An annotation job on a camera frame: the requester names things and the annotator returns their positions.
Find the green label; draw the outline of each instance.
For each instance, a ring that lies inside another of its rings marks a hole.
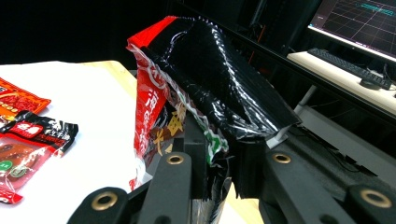
[[[24,174],[26,174],[27,169],[28,168],[26,166],[15,166],[14,168],[12,168],[12,170],[9,172],[9,174],[12,177],[18,178],[18,177],[21,177]]]
[[[0,171],[8,170],[12,167],[12,161],[0,161]]]

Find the snack bag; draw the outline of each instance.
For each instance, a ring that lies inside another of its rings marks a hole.
[[[51,156],[62,157],[78,133],[77,124],[21,111],[0,128],[0,202],[17,203],[18,189]]]
[[[49,103],[49,99],[38,97],[0,78],[0,116],[3,123],[13,120],[22,110],[38,114]]]

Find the computer monitor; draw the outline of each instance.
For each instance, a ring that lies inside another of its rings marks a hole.
[[[374,59],[396,64],[395,0],[322,0],[308,28]]]

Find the white tabletop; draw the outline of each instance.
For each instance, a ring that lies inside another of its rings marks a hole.
[[[40,116],[79,127],[64,157],[50,158],[18,191],[24,197],[20,203],[0,203],[2,223],[66,223],[94,190],[130,191],[136,169],[135,98],[120,88],[114,74],[100,68],[103,63],[93,65],[98,67],[59,62],[0,66],[1,78],[51,99]]]

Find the red snack bag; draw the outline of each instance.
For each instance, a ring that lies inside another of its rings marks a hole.
[[[77,133],[77,124],[27,110],[0,128],[0,202],[17,203],[18,189],[51,155],[62,157]]]
[[[0,115],[4,119],[13,120],[22,110],[38,114],[49,103],[49,99],[40,98],[0,78]]]

